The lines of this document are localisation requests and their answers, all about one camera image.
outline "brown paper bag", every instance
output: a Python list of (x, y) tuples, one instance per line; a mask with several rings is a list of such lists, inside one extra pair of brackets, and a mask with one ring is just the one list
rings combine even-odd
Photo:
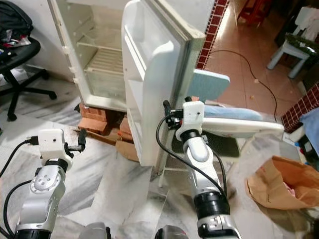
[[(294, 197), (284, 182), (295, 190)], [(319, 206), (319, 173), (312, 167), (273, 156), (246, 180), (248, 195), (267, 208), (301, 209)]]

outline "office chair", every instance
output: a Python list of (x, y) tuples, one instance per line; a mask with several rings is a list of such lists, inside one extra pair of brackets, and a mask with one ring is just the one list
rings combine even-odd
[(21, 84), (19, 84), (19, 82), (16, 80), (16, 78), (13, 76), (13, 74), (10, 71), (11, 69), (25, 63), (27, 60), (31, 59), (40, 51), (41, 45), (37, 40), (29, 37), (29, 41), (31, 42), (30, 45), (21, 46), (17, 48), (11, 48), (14, 56), (4, 62), (0, 62), (0, 74), (3, 74), (4, 79), (12, 85), (12, 88), (0, 91), (0, 97), (9, 93), (13, 93), (13, 97), (12, 97), (11, 104), (7, 114), (9, 121), (16, 120), (16, 115), (14, 114), (14, 110), (16, 107), (16, 103), (18, 101), (19, 94), (21, 92), (44, 94), (44, 95), (49, 95), (49, 97), (52, 100), (56, 99), (56, 94), (54, 91), (47, 91), (47, 90), (27, 87), (30, 83), (32, 83), (39, 77), (48, 79), (49, 74), (46, 70), (44, 69), (40, 70), (38, 73), (31, 76), (29, 79), (25, 80)]

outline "marble floor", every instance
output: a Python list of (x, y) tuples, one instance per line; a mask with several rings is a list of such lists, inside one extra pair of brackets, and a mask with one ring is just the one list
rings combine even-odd
[[(53, 89), (58, 99), (39, 101), (32, 95), (19, 98), (14, 122), (6, 121), (9, 98), (0, 99), (0, 168), (8, 156), (27, 136), (44, 128), (61, 128), (69, 143), (77, 142), (73, 126), (80, 119), (73, 108), (79, 103), (73, 84), (58, 81), (37, 81), (35, 87)], [(232, 190), (231, 213), (243, 239), (295, 239), (309, 230), (297, 212), (269, 210), (257, 205), (245, 193), (244, 180), (272, 155), (298, 160), (296, 149), (274, 136), (256, 138), (247, 152), (233, 165), (228, 175)], [(40, 166), (36, 146), (24, 145), (17, 152), (8, 170), (0, 179), (0, 203), (17, 183), (29, 180)], [(76, 154), (72, 169), (67, 172), (66, 192), (59, 205), (59, 217), (53, 239), (76, 239), (89, 223), (104, 222), (111, 228), (112, 238), (152, 239), (164, 225), (181, 227), (189, 238), (198, 239), (196, 214), (184, 172), (167, 172), (162, 188), (150, 167), (128, 161), (111, 145), (87, 138), (86, 150)], [(28, 191), (17, 190), (8, 208), (12, 228)]]

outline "backpack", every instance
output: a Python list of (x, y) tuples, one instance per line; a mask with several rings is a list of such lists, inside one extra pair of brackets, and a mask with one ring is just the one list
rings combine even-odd
[(33, 30), (31, 18), (17, 5), (0, 0), (0, 42), (14, 46), (30, 36)]

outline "tiled floor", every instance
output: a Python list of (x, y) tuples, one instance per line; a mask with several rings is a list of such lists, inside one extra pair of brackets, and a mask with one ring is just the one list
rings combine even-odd
[[(266, 65), (278, 49), (274, 42), (284, 19), (274, 11), (260, 27), (247, 26), (244, 20), (236, 18), (246, 0), (231, 0), (218, 31), (213, 50), (232, 50), (243, 54), (249, 61), (259, 81), (267, 85), (277, 98), (277, 115), (281, 116), (302, 96), (297, 88), (298, 79), (288, 78), (290, 69), (278, 64), (274, 70)], [(207, 70), (230, 77), (230, 86), (218, 98), (221, 103), (245, 107), (273, 114), (275, 101), (270, 92), (256, 84), (248, 64), (238, 55), (216, 52), (210, 55)]]

